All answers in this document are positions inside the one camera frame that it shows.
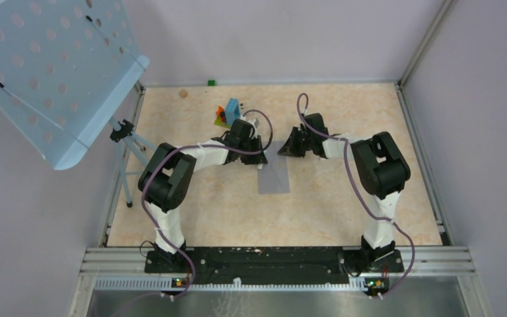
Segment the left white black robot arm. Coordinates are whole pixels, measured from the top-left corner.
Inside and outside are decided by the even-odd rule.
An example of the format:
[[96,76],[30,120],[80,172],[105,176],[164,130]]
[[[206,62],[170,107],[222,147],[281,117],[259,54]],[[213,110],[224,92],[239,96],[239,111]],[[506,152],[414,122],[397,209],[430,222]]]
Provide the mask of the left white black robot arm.
[[138,181],[143,207],[154,224],[154,247],[161,253],[160,264],[170,273],[181,271],[186,243],[180,205],[186,198],[193,174],[211,166],[240,160],[263,168],[268,164],[255,120],[234,120],[230,130],[196,145],[175,147],[162,143],[154,152]]

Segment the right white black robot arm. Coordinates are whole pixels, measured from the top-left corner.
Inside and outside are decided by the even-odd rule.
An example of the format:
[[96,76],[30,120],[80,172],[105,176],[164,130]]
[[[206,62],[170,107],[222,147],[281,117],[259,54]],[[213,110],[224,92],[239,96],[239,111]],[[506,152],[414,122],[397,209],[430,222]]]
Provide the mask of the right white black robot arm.
[[370,217],[361,247],[351,265],[378,272],[395,252],[393,234],[397,202],[411,170],[390,133],[369,138],[330,135],[321,114],[301,116],[278,154],[304,157],[308,151],[322,159],[343,159],[355,195]]

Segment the colourful toy block assembly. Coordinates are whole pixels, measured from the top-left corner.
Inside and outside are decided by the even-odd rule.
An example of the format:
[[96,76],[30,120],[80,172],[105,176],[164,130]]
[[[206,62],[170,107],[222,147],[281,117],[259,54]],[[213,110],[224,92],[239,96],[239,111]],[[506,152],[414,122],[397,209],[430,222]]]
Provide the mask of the colourful toy block assembly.
[[225,107],[219,106],[215,112],[214,124],[230,129],[235,120],[241,118],[243,104],[236,98],[231,98]]

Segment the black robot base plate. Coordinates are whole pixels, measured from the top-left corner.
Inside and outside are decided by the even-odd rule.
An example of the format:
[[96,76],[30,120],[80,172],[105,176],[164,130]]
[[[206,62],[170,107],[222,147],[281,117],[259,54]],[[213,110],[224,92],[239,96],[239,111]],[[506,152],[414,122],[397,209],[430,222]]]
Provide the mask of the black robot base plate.
[[231,284],[239,278],[245,285],[344,284],[364,274],[385,277],[403,273],[401,252],[370,259],[356,247],[194,247],[170,255],[155,247],[147,252],[146,273],[181,273],[193,285]]

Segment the grey envelope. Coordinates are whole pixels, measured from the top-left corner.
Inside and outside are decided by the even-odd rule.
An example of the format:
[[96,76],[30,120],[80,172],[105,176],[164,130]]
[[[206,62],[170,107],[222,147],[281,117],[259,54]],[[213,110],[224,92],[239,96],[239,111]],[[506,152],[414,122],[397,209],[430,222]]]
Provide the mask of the grey envelope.
[[290,181],[287,158],[269,151],[265,155],[268,163],[257,173],[258,194],[289,194]]

